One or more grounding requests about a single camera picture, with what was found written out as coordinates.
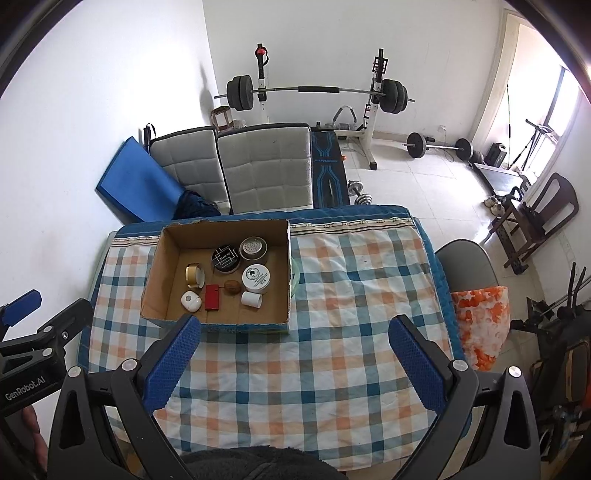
tablecloth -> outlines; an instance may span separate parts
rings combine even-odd
[[[463,356],[453,317],[441,311],[449,291],[433,278],[440,266],[422,228],[402,207],[261,215],[290,220],[291,253],[301,272],[291,332],[203,332],[166,408],[154,413],[162,430],[179,452],[290,446],[340,470],[410,455],[434,415],[389,347],[389,320],[407,314],[450,358],[452,345],[453,356]],[[139,358],[162,336],[139,316],[139,305],[163,226],[124,227],[113,240],[92,330],[79,352],[88,371]],[[116,411],[108,413],[126,439]]]

barbell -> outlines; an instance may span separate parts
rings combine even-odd
[[[300,93],[353,92],[374,95],[379,97],[379,106],[386,113],[400,113],[407,107],[408,102],[414,102],[413,99],[408,98],[406,87],[397,80],[384,79],[382,81],[381,92],[375,90],[359,90],[355,88],[306,85],[300,85],[297,87],[259,88],[255,90],[252,86],[252,78],[250,75],[235,76],[226,85],[226,93],[224,95],[216,95],[214,98],[227,98],[228,105],[240,112],[242,110],[252,109],[255,101],[255,93],[287,92],[289,90]]]
[[[371,195],[369,193],[363,193],[363,184],[359,180],[349,180],[347,190],[349,191],[350,197],[357,195],[355,205],[371,205]]]
[[[405,144],[403,144],[407,150],[408,154],[412,158],[421,158],[425,152],[430,148],[439,148],[442,150],[455,150],[456,155],[460,160],[469,161],[474,155],[474,149],[472,148],[472,144],[466,138],[459,139],[454,146],[451,145],[433,145],[427,144],[425,137],[422,136],[420,133],[413,132],[411,133]]]

orange patterned fabric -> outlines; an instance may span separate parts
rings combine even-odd
[[[452,300],[466,360],[475,370],[490,370],[509,334],[509,289],[457,291]]]

metal screw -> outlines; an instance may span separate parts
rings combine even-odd
[[[521,370],[519,367],[509,367],[509,375],[515,378],[519,378],[521,376]]]
[[[75,365],[68,370],[68,376],[72,377],[72,378],[77,377],[81,373],[82,373],[82,369],[78,365]]]
[[[138,361],[135,358],[128,358],[121,364],[121,368],[126,372],[131,372],[138,366]]]
[[[465,372],[468,370],[468,364],[464,360],[454,360],[452,366],[459,372]]]

cardboard box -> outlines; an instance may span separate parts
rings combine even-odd
[[[260,309],[244,306],[240,301],[242,294],[232,296],[223,289],[226,280],[241,281],[246,268],[244,262],[231,274],[222,274],[212,267],[212,254],[217,247],[234,245],[238,248],[249,236],[264,238],[268,246],[266,266],[271,273],[271,283]],[[180,300],[189,289],[185,269],[191,263],[201,264],[205,285],[220,285],[219,310],[205,311],[201,306],[194,313],[203,328],[225,332],[289,332],[291,253],[287,220],[201,220],[165,227],[142,294],[140,315],[143,318],[166,327],[187,313]],[[204,301],[205,287],[197,293]]]

